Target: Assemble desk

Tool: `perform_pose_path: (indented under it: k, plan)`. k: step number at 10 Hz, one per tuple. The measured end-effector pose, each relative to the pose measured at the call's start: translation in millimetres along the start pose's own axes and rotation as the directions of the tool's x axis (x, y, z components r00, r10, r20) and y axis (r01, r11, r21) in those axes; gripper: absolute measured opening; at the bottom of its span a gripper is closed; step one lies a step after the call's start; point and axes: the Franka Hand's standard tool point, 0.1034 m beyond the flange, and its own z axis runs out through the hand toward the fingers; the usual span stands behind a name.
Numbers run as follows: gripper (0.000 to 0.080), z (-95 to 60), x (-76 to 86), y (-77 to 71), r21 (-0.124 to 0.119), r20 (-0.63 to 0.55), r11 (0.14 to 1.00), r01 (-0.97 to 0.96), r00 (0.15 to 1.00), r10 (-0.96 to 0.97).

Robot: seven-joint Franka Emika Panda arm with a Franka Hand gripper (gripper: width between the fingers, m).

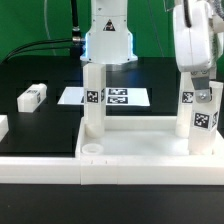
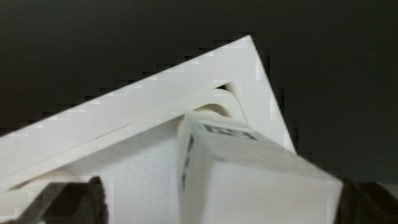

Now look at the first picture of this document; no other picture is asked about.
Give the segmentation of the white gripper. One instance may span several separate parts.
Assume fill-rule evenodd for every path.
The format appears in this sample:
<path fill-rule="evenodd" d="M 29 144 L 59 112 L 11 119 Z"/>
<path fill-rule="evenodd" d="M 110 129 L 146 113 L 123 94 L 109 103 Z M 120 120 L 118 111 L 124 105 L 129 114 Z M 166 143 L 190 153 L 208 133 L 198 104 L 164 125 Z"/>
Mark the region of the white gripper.
<path fill-rule="evenodd" d="M 210 102 L 209 70 L 216 59 L 212 7 L 207 0 L 181 0 L 173 9 L 176 62 L 181 72 L 192 72 L 197 102 Z"/>

